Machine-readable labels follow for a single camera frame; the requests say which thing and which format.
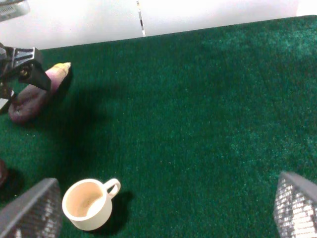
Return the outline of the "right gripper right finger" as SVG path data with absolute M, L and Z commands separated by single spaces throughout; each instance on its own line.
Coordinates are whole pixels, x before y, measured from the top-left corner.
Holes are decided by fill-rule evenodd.
M 281 238 L 315 238 L 317 185 L 294 172 L 281 172 L 273 217 Z

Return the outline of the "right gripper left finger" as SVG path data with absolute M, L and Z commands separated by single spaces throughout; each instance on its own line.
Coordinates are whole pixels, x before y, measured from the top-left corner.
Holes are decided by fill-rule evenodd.
M 0 210 L 2 238 L 57 238 L 62 229 L 61 192 L 45 178 Z

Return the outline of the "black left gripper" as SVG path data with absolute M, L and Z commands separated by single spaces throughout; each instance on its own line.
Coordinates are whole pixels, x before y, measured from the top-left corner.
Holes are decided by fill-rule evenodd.
M 33 48 L 13 48 L 0 44 L 0 113 L 4 114 L 15 92 L 10 87 L 11 73 L 19 72 L 20 83 L 33 85 L 45 91 L 50 91 L 51 80 L 42 69 L 42 53 Z

